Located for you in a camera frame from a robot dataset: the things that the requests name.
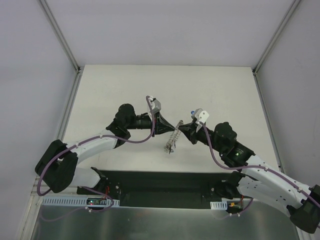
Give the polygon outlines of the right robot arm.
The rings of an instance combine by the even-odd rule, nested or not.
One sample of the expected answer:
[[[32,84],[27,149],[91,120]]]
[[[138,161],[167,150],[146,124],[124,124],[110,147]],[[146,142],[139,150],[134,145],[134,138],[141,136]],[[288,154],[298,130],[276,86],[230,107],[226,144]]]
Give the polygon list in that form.
[[[302,231],[314,234],[320,227],[320,187],[301,183],[269,166],[251,149],[237,141],[237,133],[228,122],[210,130],[193,121],[179,126],[192,143],[201,142],[210,152],[217,151],[223,165],[231,170],[233,180],[220,187],[220,195],[234,198],[239,194],[263,202],[289,217]]]

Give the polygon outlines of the metal key organizer ring disc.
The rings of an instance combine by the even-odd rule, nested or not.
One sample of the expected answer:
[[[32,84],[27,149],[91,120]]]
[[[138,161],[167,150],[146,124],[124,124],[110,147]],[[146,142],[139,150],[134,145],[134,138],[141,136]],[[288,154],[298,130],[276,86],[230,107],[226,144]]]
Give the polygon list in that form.
[[[174,152],[175,148],[176,148],[176,142],[179,138],[179,136],[181,135],[181,131],[179,130],[179,127],[181,125],[184,124],[183,120],[180,120],[177,125],[174,128],[174,131],[171,133],[168,141],[166,142],[165,146],[164,146],[164,151],[168,154],[171,154]]]

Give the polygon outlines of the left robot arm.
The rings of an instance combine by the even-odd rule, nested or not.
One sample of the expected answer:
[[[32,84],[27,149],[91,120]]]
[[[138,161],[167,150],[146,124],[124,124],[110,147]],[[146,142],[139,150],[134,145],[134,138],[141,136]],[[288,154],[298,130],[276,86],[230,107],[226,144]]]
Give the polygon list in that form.
[[[140,115],[135,113],[131,104],[122,104],[113,121],[99,135],[75,143],[54,140],[35,166],[39,180],[54,193],[77,187],[78,194],[107,194],[107,177],[96,167],[81,168],[78,165],[102,152],[130,143],[130,130],[149,130],[150,137],[174,131],[174,126],[161,115],[160,103],[152,98],[148,104],[149,111]]]

